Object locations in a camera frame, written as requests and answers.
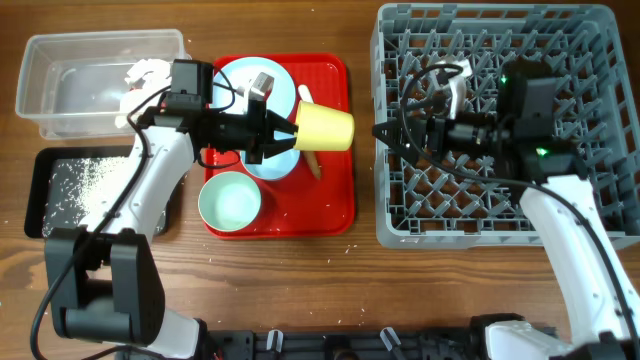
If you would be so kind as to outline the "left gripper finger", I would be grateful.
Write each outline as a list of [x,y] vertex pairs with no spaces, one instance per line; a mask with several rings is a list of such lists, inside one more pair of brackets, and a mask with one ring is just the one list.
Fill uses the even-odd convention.
[[287,118],[276,114],[271,110],[267,110],[265,114],[266,127],[268,131],[279,131],[294,135],[298,131],[298,126],[290,122]]
[[273,140],[263,146],[263,157],[265,159],[277,156],[283,152],[294,148],[296,138],[286,138],[280,140]]

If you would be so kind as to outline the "light blue rice bowl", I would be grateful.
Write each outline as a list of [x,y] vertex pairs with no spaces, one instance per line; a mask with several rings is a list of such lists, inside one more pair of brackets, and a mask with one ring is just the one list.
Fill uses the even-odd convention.
[[278,181],[287,177],[297,166],[300,152],[295,149],[287,150],[276,156],[264,158],[260,164],[248,164],[241,152],[241,163],[245,170],[255,178],[266,181]]

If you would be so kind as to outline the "white plastic spoon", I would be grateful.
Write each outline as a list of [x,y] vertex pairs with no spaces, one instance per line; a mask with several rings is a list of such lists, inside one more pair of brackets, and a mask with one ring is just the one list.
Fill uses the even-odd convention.
[[306,85],[300,84],[298,86],[298,93],[299,93],[300,99],[302,101],[308,102],[308,103],[313,103],[314,102],[313,97],[311,95],[311,92],[310,92],[309,88]]

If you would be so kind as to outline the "yellow plastic cup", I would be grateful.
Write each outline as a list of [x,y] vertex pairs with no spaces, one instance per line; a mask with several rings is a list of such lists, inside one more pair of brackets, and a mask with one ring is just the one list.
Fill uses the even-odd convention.
[[347,112],[300,101],[294,148],[300,151],[347,151],[355,133],[354,117]]

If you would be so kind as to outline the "light green bowl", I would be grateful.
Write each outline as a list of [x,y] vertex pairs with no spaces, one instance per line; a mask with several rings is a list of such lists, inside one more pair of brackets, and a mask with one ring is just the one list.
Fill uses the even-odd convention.
[[240,172],[223,172],[211,177],[198,197],[204,223],[220,232],[235,232],[258,216],[262,195],[256,182]]

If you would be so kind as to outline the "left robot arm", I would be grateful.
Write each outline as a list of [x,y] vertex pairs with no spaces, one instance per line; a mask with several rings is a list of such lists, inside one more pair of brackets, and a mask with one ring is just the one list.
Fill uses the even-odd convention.
[[250,100],[244,114],[212,104],[213,64],[177,59],[171,83],[126,117],[136,133],[116,195],[74,229],[55,228],[45,243],[49,288],[34,318],[30,346],[52,316],[61,338],[109,344],[110,352],[160,359],[212,359],[204,321],[165,305],[150,242],[160,213],[204,148],[243,151],[258,162],[294,147],[300,127]]

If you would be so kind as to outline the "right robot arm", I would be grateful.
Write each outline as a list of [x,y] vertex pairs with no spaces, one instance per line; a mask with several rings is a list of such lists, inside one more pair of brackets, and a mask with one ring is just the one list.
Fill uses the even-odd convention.
[[410,164],[439,166],[449,151],[491,156],[494,182],[511,189],[537,231],[569,315],[564,343],[519,316],[474,317],[467,352],[477,359],[635,359],[639,296],[596,209],[593,187],[576,145],[554,135],[556,78],[543,62],[502,66],[495,114],[465,112],[464,69],[425,67],[422,75],[450,87],[449,98],[412,102],[403,95],[395,120],[373,135]]

